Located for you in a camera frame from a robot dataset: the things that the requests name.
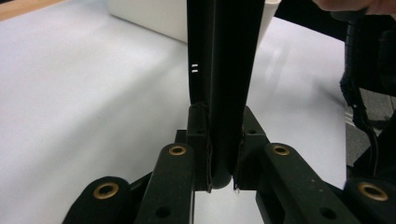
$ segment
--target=screw hole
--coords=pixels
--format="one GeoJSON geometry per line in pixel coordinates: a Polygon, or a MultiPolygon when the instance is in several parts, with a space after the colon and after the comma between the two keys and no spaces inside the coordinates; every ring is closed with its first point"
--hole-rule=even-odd
{"type": "Polygon", "coordinates": [[[114,188],[112,186],[104,186],[101,189],[99,189],[99,193],[102,195],[106,195],[109,192],[111,192],[114,188]]]}
{"type": "Polygon", "coordinates": [[[167,206],[159,207],[155,211],[155,216],[157,217],[169,217],[171,215],[171,210],[167,206]]]}
{"type": "Polygon", "coordinates": [[[171,147],[171,148],[169,149],[169,153],[170,153],[171,155],[174,155],[174,156],[181,156],[181,155],[183,155],[184,153],[186,153],[186,151],[187,151],[186,148],[184,148],[184,147],[179,147],[179,146],[171,147]]]}
{"type": "Polygon", "coordinates": [[[274,152],[277,155],[281,155],[281,156],[287,156],[290,154],[290,151],[285,147],[275,147],[274,152]]]}
{"type": "Polygon", "coordinates": [[[327,207],[322,207],[319,209],[320,213],[326,217],[327,219],[336,219],[337,216],[335,215],[334,211],[327,207]]]}
{"type": "Polygon", "coordinates": [[[116,195],[119,188],[119,185],[113,182],[101,184],[93,191],[93,197],[99,200],[111,198],[116,195]]]}
{"type": "Polygon", "coordinates": [[[359,190],[364,196],[376,201],[384,202],[388,199],[388,194],[384,190],[370,183],[360,183],[359,190]]]}

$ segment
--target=black metal bracket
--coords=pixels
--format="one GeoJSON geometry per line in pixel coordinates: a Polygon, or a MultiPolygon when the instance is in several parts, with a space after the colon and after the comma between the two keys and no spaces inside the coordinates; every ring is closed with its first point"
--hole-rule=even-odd
{"type": "MultiPolygon", "coordinates": [[[[270,144],[246,107],[263,4],[188,0],[187,130],[178,130],[154,171],[133,184],[110,176],[93,181],[64,223],[192,223],[194,192],[222,188],[232,177],[235,189],[257,190],[265,223],[396,223],[394,164],[378,166],[387,180],[349,179],[337,189],[295,149],[270,144]]],[[[379,141],[395,139],[395,127],[379,141]]],[[[393,154],[380,160],[392,163],[393,154]]]]}

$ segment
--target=vertical black bar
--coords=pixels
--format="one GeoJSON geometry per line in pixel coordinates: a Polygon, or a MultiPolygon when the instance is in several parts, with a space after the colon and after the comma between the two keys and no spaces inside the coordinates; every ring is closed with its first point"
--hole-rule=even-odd
{"type": "Polygon", "coordinates": [[[209,105],[214,189],[230,182],[236,164],[263,6],[263,0],[215,1],[209,105]]]}
{"type": "Polygon", "coordinates": [[[245,108],[243,131],[243,143],[239,149],[238,161],[233,174],[233,187],[256,190],[262,174],[257,152],[270,142],[248,106],[245,108]]]}
{"type": "Polygon", "coordinates": [[[177,130],[175,143],[186,143],[187,141],[187,130],[177,130]]]}
{"type": "Polygon", "coordinates": [[[134,223],[192,223],[193,184],[193,149],[180,143],[164,147],[134,223]]]}
{"type": "Polygon", "coordinates": [[[210,100],[214,0],[188,0],[189,86],[191,104],[210,100]]]}
{"type": "Polygon", "coordinates": [[[210,155],[207,148],[206,109],[202,104],[194,104],[189,108],[187,144],[194,148],[195,191],[210,192],[210,155]]]}

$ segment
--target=gray floor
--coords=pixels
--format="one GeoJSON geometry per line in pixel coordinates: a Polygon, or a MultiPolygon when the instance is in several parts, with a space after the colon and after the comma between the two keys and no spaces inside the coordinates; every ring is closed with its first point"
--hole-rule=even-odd
{"type": "MultiPolygon", "coordinates": [[[[361,90],[361,96],[367,107],[367,114],[371,120],[387,120],[396,109],[396,97],[361,90]]],[[[346,163],[353,162],[367,149],[369,140],[364,132],[357,129],[352,122],[352,110],[346,109],[346,163]]]]}

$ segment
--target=white surface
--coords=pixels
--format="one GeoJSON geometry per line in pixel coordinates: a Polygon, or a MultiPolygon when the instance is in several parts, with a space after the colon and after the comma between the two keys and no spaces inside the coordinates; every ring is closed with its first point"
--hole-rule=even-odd
{"type": "MultiPolygon", "coordinates": [[[[259,43],[280,1],[265,1],[259,43]]],[[[187,43],[186,0],[107,0],[107,7],[114,16],[187,43]]]]}
{"type": "MultiPolygon", "coordinates": [[[[0,223],[61,223],[94,179],[133,182],[187,125],[187,46],[71,0],[0,22],[0,223]]],[[[345,180],[343,43],[274,19],[248,105],[272,142],[345,180]]],[[[195,223],[262,223],[254,192],[197,193],[195,223]]]]}

